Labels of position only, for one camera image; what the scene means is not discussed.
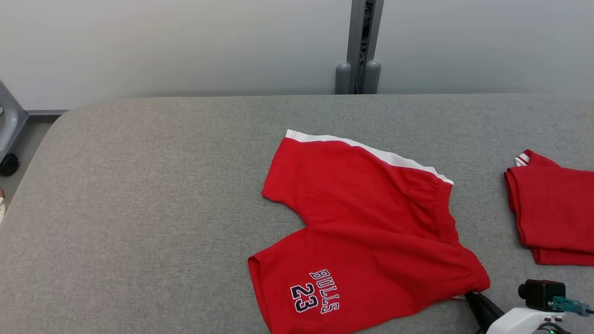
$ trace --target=clothing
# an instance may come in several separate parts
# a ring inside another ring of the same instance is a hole
[[[539,264],[594,266],[594,172],[526,150],[504,173],[522,244]]]
[[[353,332],[487,289],[458,241],[452,186],[394,153],[288,130],[262,194],[307,227],[248,260],[271,332]]]

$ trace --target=gray floor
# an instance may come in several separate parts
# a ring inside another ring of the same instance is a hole
[[[20,162],[20,167],[14,175],[9,177],[0,176],[0,187],[4,189],[6,198],[11,201],[14,193],[17,191],[18,185],[37,151],[37,147],[41,140],[52,126],[53,122],[58,119],[57,116],[31,116],[23,126],[18,138],[12,145],[10,153],[17,155]],[[0,118],[0,122],[4,121],[4,115]]]

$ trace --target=teal connector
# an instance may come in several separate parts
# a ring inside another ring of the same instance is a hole
[[[575,313],[580,317],[590,317],[594,313],[588,304],[559,296],[553,297],[553,300],[549,302],[549,307],[557,311]]]

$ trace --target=shorts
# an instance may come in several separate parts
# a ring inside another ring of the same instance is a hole
[[[453,182],[394,153],[288,130],[262,195],[306,228],[248,260],[272,333],[348,333],[489,287],[458,241]]]

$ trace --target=black caster wheel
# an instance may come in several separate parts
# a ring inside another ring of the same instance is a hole
[[[18,170],[18,158],[13,153],[7,154],[0,162],[0,175],[9,177]]]

